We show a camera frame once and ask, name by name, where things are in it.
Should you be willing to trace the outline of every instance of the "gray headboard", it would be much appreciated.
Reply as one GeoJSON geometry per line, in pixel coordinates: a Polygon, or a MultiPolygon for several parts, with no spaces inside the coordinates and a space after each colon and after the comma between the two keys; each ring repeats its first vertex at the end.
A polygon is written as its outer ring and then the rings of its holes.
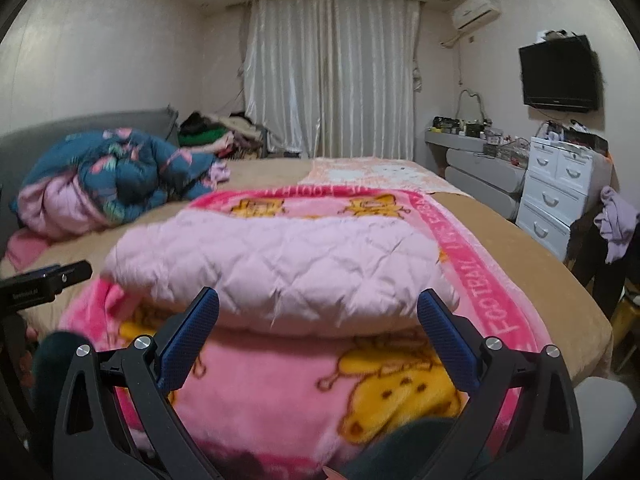
{"type": "Polygon", "coordinates": [[[0,134],[0,254],[4,254],[7,240],[18,229],[9,204],[29,170],[56,142],[72,133],[122,127],[143,130],[177,145],[177,118],[178,112],[167,107],[73,117],[0,134]]]}

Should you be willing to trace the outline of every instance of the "television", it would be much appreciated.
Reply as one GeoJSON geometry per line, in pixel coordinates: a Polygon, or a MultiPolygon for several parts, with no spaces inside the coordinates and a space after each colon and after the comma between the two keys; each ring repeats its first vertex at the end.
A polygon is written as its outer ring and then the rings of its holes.
{"type": "Polygon", "coordinates": [[[598,69],[586,36],[520,49],[524,104],[569,112],[598,109],[598,69]]]}

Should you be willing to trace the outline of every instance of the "brown bed sheet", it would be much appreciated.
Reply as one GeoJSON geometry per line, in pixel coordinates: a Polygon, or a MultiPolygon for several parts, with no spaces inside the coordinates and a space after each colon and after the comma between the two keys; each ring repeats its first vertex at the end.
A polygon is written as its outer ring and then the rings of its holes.
{"type": "MultiPolygon", "coordinates": [[[[229,167],[231,180],[220,185],[220,189],[290,186],[307,176],[311,161],[282,158],[238,160],[230,161],[229,167]]],[[[590,374],[606,373],[612,348],[611,326],[569,270],[529,235],[473,198],[448,193],[433,196],[478,238],[529,297],[546,324],[551,339],[561,349],[574,382],[578,383],[590,374]]],[[[170,218],[184,205],[167,204],[139,218],[133,225],[170,218]]],[[[94,275],[97,275],[107,253],[129,227],[92,233],[56,244],[31,268],[87,259],[94,268],[94,275]]],[[[10,264],[3,260],[0,275],[7,277],[13,273],[10,264]]],[[[76,285],[64,291],[53,304],[29,309],[26,312],[29,323],[43,333],[53,330],[66,306],[81,290],[82,285],[76,285]]]]}

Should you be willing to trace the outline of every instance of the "air conditioner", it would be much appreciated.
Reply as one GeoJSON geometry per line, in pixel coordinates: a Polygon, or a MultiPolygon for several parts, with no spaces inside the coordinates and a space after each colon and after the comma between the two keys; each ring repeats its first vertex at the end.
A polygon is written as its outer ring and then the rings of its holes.
{"type": "Polygon", "coordinates": [[[500,16],[498,0],[467,0],[451,13],[453,26],[465,34],[500,16]]]}

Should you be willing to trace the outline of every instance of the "white drawer cabinet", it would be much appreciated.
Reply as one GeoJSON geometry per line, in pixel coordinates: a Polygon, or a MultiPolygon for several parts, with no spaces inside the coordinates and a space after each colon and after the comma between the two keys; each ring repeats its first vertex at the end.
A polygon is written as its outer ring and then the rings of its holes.
{"type": "Polygon", "coordinates": [[[571,224],[610,180],[611,162],[599,153],[533,137],[516,224],[563,260],[571,224]]]}

